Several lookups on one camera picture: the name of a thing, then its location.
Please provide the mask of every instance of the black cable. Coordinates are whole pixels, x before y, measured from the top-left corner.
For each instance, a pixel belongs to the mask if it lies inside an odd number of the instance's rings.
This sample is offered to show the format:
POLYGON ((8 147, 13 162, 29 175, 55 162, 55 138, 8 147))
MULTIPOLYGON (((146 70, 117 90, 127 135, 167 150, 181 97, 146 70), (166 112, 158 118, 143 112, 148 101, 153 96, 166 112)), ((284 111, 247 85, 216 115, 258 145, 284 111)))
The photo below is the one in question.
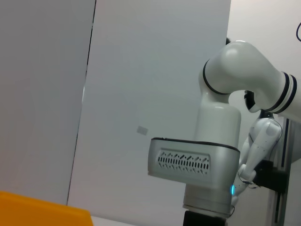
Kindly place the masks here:
POLYGON ((250 186, 248 186, 248 188, 250 188, 250 189, 256 189, 258 187, 260 187, 260 186, 257 186, 257 187, 250 187, 250 186))
POLYGON ((245 184, 248 184, 248 185, 253 185, 253 183, 249 182, 249 181, 244 181, 244 180, 241 180, 238 172, 237 172, 237 175, 238 175, 238 178, 240 179, 241 182, 245 183, 245 184))
POLYGON ((230 214, 230 217, 233 215, 233 213, 234 213, 234 211, 235 211, 235 206, 233 206, 233 205, 231 205, 232 207, 233 207, 233 211, 232 211, 232 213, 230 214))
POLYGON ((301 41, 301 37, 299 37, 299 28, 301 27, 301 23, 299 24, 299 26, 298 26, 298 28, 297 28, 297 32, 296 32, 296 35, 297 35, 297 39, 299 40, 299 41, 301 41))

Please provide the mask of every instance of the gray wall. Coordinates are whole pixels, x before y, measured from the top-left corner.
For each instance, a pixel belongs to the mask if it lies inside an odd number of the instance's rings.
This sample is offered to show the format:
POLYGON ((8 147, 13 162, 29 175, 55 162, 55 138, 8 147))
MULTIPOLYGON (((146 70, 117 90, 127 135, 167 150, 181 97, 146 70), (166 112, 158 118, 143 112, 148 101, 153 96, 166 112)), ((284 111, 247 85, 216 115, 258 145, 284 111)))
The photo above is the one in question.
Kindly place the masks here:
POLYGON ((94 0, 0 3, 0 190, 66 204, 94 0))

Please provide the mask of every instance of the ventilation grille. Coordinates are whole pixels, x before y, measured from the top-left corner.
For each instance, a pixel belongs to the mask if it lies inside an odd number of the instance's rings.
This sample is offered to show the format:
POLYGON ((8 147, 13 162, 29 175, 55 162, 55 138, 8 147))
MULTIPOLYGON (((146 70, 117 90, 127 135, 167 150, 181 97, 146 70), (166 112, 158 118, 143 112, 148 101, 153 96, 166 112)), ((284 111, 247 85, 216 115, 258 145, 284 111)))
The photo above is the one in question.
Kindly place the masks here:
POLYGON ((187 154, 175 151, 161 151, 157 164, 167 170, 183 173, 197 173, 206 176, 210 170, 209 156, 205 154, 187 154))

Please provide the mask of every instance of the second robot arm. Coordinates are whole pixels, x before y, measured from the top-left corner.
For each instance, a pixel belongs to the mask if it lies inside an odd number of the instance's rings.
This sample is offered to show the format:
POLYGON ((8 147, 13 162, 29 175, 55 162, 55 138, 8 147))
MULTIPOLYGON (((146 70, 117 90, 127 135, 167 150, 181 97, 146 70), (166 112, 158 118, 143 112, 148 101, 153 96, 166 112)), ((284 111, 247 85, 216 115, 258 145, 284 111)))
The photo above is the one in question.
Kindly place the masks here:
POLYGON ((257 119, 254 122, 241 150, 232 206, 237 204, 238 196, 252 183, 256 176, 254 168, 273 151, 281 134, 280 124, 272 118, 257 119))

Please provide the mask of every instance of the black base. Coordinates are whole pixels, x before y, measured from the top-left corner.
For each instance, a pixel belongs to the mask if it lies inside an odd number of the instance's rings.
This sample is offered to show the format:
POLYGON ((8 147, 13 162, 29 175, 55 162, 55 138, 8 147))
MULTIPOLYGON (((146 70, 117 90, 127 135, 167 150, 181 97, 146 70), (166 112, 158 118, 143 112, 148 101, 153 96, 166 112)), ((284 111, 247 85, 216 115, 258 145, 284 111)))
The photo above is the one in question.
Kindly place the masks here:
POLYGON ((183 226, 225 226, 226 220, 186 211, 183 226))
POLYGON ((256 177, 253 182, 278 193, 286 192, 288 173, 273 167, 272 161, 262 160, 255 168, 256 177))

